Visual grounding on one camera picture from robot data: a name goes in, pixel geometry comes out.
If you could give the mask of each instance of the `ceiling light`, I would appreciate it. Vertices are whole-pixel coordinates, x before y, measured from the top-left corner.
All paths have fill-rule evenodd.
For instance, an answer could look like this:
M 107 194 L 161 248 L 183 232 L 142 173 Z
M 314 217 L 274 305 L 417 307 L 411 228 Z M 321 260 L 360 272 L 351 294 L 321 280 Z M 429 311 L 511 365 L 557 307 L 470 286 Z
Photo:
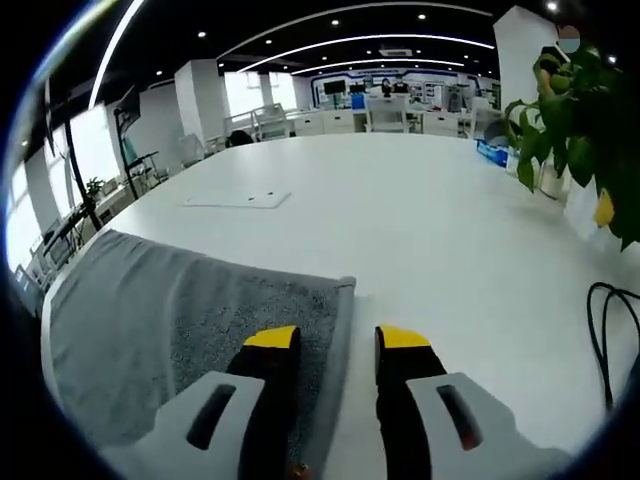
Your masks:
M 98 73 L 96 74 L 96 79 L 93 82 L 91 96 L 89 97 L 89 110 L 96 106 L 96 100 L 98 99 L 98 91 L 100 90 L 100 85 L 102 85 L 102 79 L 104 78 L 104 74 L 107 71 L 107 67 L 109 66 L 109 62 L 111 61 L 111 57 L 113 56 L 113 52 L 115 51 L 120 38 L 122 38 L 122 35 L 129 26 L 129 23 L 133 19 L 133 16 L 140 9 L 143 3 L 144 0 L 133 0 L 133 2 L 131 2 L 131 4 L 129 5 L 129 8 L 127 8 L 127 11 L 124 12 L 124 15 L 120 19 L 120 23 L 118 23 L 116 31 L 113 32 L 113 36 L 111 37 L 111 40 L 109 40 L 107 49 L 104 51 L 104 56 L 102 57 L 102 60 L 100 60 Z
M 313 72 L 320 68 L 333 68 L 333 67 L 346 67 L 347 65 L 359 65 L 361 63 L 378 63 L 378 62 L 423 62 L 423 63 L 436 63 L 439 65 L 451 65 L 453 67 L 464 67 L 463 63 L 447 62 L 445 60 L 428 60 L 424 58 L 374 58 L 370 60 L 353 60 L 351 62 L 330 63 L 329 65 L 322 65 L 321 67 L 305 68 L 304 70 L 297 70 L 292 72 L 291 75 L 297 75 L 299 73 Z
M 263 63 L 271 62 L 278 58 L 286 57 L 287 55 L 293 55 L 294 53 L 304 52 L 305 50 L 311 50 L 312 48 L 326 47 L 327 45 L 335 45 L 337 43 L 355 42 L 357 40 L 376 40 L 380 38 L 420 38 L 426 40 L 444 40 L 448 42 L 465 43 L 467 45 L 474 45 L 476 47 L 488 48 L 489 50 L 494 50 L 496 48 L 493 45 L 488 45 L 486 43 L 474 42 L 472 40 L 465 40 L 463 38 L 445 37 L 441 35 L 422 35 L 417 33 L 385 33 L 381 35 L 363 35 L 359 37 L 347 37 L 339 38 L 337 40 L 328 40 L 326 42 L 314 43 L 313 45 L 307 45 L 306 47 L 288 50 L 286 52 L 279 53 L 278 55 L 260 60 L 259 62 L 256 62 L 247 67 L 241 68 L 240 70 L 238 70 L 238 73 L 246 72 L 247 70 L 253 70 L 255 69 L 255 67 L 257 67 L 258 65 L 262 65 Z M 367 50 L 367 55 L 371 55 L 371 50 Z

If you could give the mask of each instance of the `black cable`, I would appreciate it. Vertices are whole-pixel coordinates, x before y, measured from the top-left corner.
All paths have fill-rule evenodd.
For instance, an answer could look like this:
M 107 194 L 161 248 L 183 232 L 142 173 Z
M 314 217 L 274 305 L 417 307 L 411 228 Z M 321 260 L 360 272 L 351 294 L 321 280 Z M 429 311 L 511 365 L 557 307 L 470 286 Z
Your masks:
M 593 326 L 593 312 L 591 309 L 591 297 L 593 296 L 593 292 L 598 288 L 604 288 L 609 291 L 607 293 L 607 298 L 604 301 L 604 306 L 602 309 L 602 350 L 600 350 L 600 345 L 598 343 L 598 338 L 596 337 L 596 331 Z M 636 330 L 638 331 L 638 345 L 640 349 L 640 322 L 638 321 L 638 316 L 631 306 L 629 299 L 627 297 L 635 298 L 636 300 L 640 300 L 640 295 L 632 293 L 628 290 L 623 290 L 621 288 L 614 287 L 613 285 L 609 285 L 604 282 L 596 282 L 589 288 L 589 293 L 587 294 L 587 320 L 589 322 L 589 334 L 591 335 L 591 343 L 593 344 L 593 350 L 596 354 L 596 359 L 598 361 L 598 366 L 600 367 L 600 372 L 602 373 L 602 383 L 604 386 L 604 403 L 607 411 L 611 411 L 613 408 L 613 394 L 611 393 L 611 384 L 609 381 L 609 356 L 607 353 L 607 310 L 609 307 L 609 302 L 613 297 L 618 297 L 627 307 L 631 317 L 633 318 L 634 323 L 636 324 Z

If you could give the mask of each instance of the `white table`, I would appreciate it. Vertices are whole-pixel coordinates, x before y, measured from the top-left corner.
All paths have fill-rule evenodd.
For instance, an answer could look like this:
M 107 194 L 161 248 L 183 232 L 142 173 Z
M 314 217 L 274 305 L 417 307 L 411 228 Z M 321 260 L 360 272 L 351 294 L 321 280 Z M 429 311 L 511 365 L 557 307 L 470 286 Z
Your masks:
M 178 206 L 200 189 L 291 196 L 274 210 Z M 380 323 L 427 336 L 448 371 L 466 373 L 508 405 L 538 446 L 575 452 L 605 413 L 587 289 L 601 280 L 640 290 L 628 275 L 638 271 L 637 249 L 591 252 L 560 204 L 529 194 L 474 142 L 455 138 L 343 134 L 233 148 L 152 190 L 108 228 L 231 262 L 357 278 L 351 361 L 326 478 L 386 478 L 375 416 Z M 45 301 L 49 382 L 49 304 L 65 274 Z M 613 310 L 617 395 L 637 345 L 631 320 Z

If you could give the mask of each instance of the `gray towel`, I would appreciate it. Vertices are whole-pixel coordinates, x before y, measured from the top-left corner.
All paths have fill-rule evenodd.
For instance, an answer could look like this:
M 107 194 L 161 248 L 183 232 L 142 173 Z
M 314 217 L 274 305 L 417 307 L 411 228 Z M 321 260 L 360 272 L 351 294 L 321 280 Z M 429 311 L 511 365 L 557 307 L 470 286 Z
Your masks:
M 155 411 L 247 337 L 301 329 L 299 417 L 289 459 L 321 470 L 346 372 L 355 279 L 223 262 L 109 231 L 52 300 L 51 351 L 65 409 L 97 447 L 133 443 Z

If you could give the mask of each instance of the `black ceiling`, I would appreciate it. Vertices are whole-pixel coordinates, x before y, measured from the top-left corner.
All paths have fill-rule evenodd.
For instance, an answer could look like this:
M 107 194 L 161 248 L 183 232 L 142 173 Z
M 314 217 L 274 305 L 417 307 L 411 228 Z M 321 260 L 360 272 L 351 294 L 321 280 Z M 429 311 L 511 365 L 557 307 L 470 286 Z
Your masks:
M 595 0 L 558 1 L 561 4 L 562 13 L 553 17 L 549 16 L 545 8 L 546 0 L 518 2 L 447 0 L 449 4 L 489 12 L 492 14 L 491 17 L 450 8 L 402 6 L 387 2 L 391 5 L 321 16 L 275 31 L 221 58 L 220 61 L 224 63 L 221 70 L 235 71 L 261 58 L 286 50 L 359 35 L 422 33 L 459 37 L 495 45 L 493 23 L 514 3 L 549 19 L 555 19 L 558 23 L 571 22 L 582 32 L 588 31 L 592 37 L 598 37 L 601 44 L 607 45 L 607 42 L 611 44 L 612 39 L 616 37 L 613 21 L 608 20 L 609 17 L 602 15 L 600 11 L 597 15 L 594 14 Z M 365 2 L 366 0 L 323 0 L 322 2 L 245 0 L 222 3 L 205 0 L 146 0 L 116 48 L 108 68 L 108 76 L 111 80 L 103 84 L 98 100 L 111 102 L 120 97 L 132 84 L 143 89 L 153 82 L 172 78 L 178 68 L 190 59 L 215 58 L 240 42 L 283 23 L 322 11 Z M 79 90 L 84 90 L 84 93 L 73 101 L 72 109 L 75 111 L 86 108 L 89 91 L 100 60 L 112 32 L 129 3 L 130 0 L 116 2 L 115 6 L 96 23 L 54 73 L 51 80 L 54 99 L 61 100 L 74 89 L 75 94 Z M 34 25 L 34 30 L 36 30 L 37 40 L 44 41 L 44 45 L 50 45 L 56 30 L 60 31 L 62 26 L 72 18 L 79 5 L 85 5 L 85 1 L 46 2 L 45 5 L 37 7 L 39 18 L 37 22 L 41 25 Z M 424 14 L 427 18 L 421 21 L 418 19 L 419 14 Z M 337 27 L 331 25 L 334 19 L 340 21 Z M 607 26 L 605 33 L 611 32 L 611 34 L 602 35 L 602 30 L 595 26 L 595 19 L 604 22 Z M 204 39 L 198 38 L 197 34 L 200 31 L 207 33 Z M 272 40 L 272 43 L 267 45 L 266 39 Z M 324 63 L 380 57 L 377 51 L 383 44 L 409 48 L 418 58 L 465 64 L 462 68 L 454 67 L 454 70 L 483 75 L 488 75 L 488 72 L 492 71 L 493 77 L 499 75 L 496 50 L 424 39 L 371 40 L 331 45 L 269 62 L 258 67 L 257 70 L 282 71 L 287 65 L 288 71 L 294 71 Z M 34 52 L 41 56 L 46 48 L 42 43 L 38 48 Z M 372 55 L 367 55 L 367 50 L 371 50 Z M 469 55 L 470 58 L 464 59 L 464 55 Z M 327 57 L 327 61 L 322 60 L 323 56 Z M 32 71 L 35 62 L 31 60 L 28 65 Z M 163 72 L 161 76 L 156 75 L 158 70 Z M 77 87 L 83 83 L 85 88 L 78 89 Z

